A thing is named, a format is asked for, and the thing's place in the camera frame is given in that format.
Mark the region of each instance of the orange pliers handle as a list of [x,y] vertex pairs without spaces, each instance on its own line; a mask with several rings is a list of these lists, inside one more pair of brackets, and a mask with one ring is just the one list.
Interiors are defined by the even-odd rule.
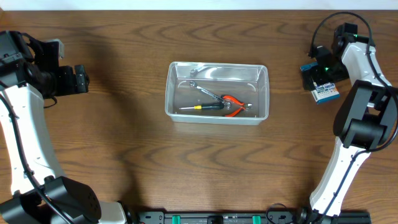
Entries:
[[235,97],[233,97],[233,96],[229,96],[229,95],[223,95],[223,96],[221,96],[224,100],[228,100],[228,101],[231,101],[231,102],[233,102],[233,103],[236,103],[237,105],[239,105],[239,106],[243,106],[244,105],[244,103],[242,103],[242,102],[240,102],[239,100],[237,100]]
[[228,117],[228,118],[235,117],[235,116],[236,116],[238,113],[240,113],[242,110],[245,110],[244,103],[240,102],[240,101],[237,100],[235,97],[229,96],[229,95],[224,95],[224,96],[221,96],[221,97],[222,97],[224,100],[231,101],[232,103],[235,103],[235,104],[237,104],[237,105],[240,106],[239,109],[237,109],[237,110],[234,111],[233,113],[224,115],[225,117]]

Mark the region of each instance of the white wall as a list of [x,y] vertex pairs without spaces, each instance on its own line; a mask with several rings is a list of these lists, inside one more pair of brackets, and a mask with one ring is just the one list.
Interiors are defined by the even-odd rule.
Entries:
[[0,0],[14,10],[398,9],[398,0]]

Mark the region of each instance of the wooden table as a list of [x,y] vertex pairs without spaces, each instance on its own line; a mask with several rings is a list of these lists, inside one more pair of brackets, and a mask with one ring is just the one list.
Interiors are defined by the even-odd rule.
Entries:
[[[398,12],[359,12],[371,24],[377,60],[398,85]],[[83,64],[86,95],[58,98],[45,119],[68,176],[100,200],[168,211],[264,211],[298,207],[319,183],[333,152],[333,120],[341,98],[316,105],[299,67],[312,33],[329,11],[3,12],[2,30],[65,44],[62,65]],[[340,16],[318,43],[331,44]],[[248,63],[269,71],[269,117],[259,126],[173,123],[164,111],[173,61]],[[4,138],[0,202],[11,198]],[[398,146],[374,153],[344,209],[368,210],[374,223],[397,223]]]

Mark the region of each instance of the small box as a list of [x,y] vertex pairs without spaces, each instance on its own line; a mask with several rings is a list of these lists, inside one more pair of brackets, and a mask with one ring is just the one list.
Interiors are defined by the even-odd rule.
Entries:
[[[193,88],[189,81],[221,96],[231,95],[252,108],[237,116],[224,117],[239,107],[222,110],[182,111],[179,108],[216,103],[209,95]],[[165,112],[176,122],[258,125],[268,117],[269,83],[263,65],[172,62],[167,76]]]
[[326,83],[320,86],[317,86],[314,83],[314,85],[315,90],[312,90],[311,93],[317,104],[325,103],[340,97],[340,94],[338,93],[334,83]]

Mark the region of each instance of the green clamp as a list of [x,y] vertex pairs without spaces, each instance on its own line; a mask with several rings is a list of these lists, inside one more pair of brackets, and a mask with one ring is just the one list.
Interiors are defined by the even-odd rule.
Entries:
[[172,224],[181,224],[181,217],[179,215],[173,215]]
[[261,217],[259,215],[253,216],[253,224],[261,224]]

